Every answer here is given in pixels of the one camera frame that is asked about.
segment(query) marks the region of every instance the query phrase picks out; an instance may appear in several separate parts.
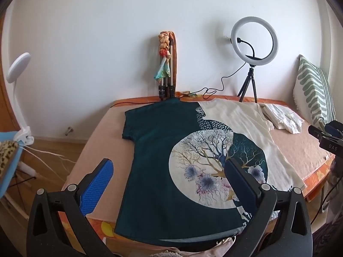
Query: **t-shirt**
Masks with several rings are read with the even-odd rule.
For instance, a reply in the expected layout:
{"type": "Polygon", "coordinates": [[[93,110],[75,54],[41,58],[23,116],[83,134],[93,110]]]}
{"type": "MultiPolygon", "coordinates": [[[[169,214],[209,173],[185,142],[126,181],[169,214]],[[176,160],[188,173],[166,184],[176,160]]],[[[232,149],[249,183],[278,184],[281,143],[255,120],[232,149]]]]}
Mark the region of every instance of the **t-shirt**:
{"type": "Polygon", "coordinates": [[[123,138],[135,147],[116,234],[176,246],[241,232],[251,215],[225,177],[230,158],[259,183],[285,191],[304,188],[260,114],[248,105],[175,98],[125,116],[123,138]]]}

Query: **green and white striped pillow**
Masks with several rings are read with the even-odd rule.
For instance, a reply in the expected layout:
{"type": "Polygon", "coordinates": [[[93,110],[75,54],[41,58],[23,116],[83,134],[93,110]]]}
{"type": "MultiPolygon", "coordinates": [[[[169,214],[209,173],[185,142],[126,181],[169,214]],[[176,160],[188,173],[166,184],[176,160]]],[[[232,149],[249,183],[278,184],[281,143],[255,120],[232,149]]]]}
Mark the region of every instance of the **green and white striped pillow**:
{"type": "Polygon", "coordinates": [[[335,108],[326,74],[300,55],[299,72],[293,97],[301,115],[315,127],[324,130],[335,119],[335,108]]]}

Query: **tripod leg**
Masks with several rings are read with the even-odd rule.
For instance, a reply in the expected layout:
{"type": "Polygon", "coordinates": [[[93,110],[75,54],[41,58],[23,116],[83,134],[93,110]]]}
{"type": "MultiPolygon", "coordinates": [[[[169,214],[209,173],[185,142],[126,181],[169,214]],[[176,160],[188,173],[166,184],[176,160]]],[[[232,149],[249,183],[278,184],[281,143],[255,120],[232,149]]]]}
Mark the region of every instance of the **tripod leg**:
{"type": "Polygon", "coordinates": [[[247,84],[248,80],[249,80],[249,75],[246,77],[246,79],[245,79],[245,81],[244,81],[244,83],[242,85],[242,88],[241,88],[241,90],[239,91],[239,93],[237,95],[238,97],[242,94],[243,90],[246,88],[245,85],[247,84]]]}
{"type": "Polygon", "coordinates": [[[250,79],[251,79],[250,76],[248,76],[247,79],[246,79],[246,82],[245,82],[246,84],[245,84],[244,90],[242,92],[241,98],[239,99],[239,102],[243,101],[243,98],[245,96],[245,93],[247,92],[247,89],[248,89],[248,86],[249,86],[249,83],[250,83],[250,79]]]}
{"type": "Polygon", "coordinates": [[[254,98],[255,98],[255,103],[257,103],[257,95],[256,95],[256,86],[255,86],[255,79],[252,76],[251,81],[253,82],[253,90],[254,90],[254,98]]]}

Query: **black tripod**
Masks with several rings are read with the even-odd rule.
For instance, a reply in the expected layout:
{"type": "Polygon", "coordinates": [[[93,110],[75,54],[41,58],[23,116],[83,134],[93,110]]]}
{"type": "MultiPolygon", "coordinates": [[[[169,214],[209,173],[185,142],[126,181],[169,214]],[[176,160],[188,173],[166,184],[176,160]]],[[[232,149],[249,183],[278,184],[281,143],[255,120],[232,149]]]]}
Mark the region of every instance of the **black tripod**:
{"type": "Polygon", "coordinates": [[[253,82],[253,90],[254,90],[255,103],[257,103],[256,87],[255,87],[255,79],[254,79],[254,67],[255,66],[250,65],[248,76],[245,79],[244,84],[243,84],[241,90],[239,91],[239,93],[237,95],[238,97],[241,95],[241,98],[239,99],[239,102],[243,101],[243,98],[245,96],[245,93],[246,93],[246,91],[248,89],[248,86],[249,86],[250,80],[251,80],[253,82]]]}

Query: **baseboard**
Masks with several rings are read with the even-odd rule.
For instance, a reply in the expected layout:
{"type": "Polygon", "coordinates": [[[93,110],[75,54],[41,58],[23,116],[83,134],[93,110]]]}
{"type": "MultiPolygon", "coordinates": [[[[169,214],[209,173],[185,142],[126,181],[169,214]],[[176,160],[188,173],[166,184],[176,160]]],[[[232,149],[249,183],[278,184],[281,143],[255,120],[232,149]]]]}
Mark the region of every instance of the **baseboard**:
{"type": "Polygon", "coordinates": [[[70,139],[70,138],[42,137],[42,136],[34,136],[34,137],[35,139],[44,140],[44,141],[67,142],[67,143],[78,143],[78,144],[86,144],[88,141],[86,139],[70,139]]]}

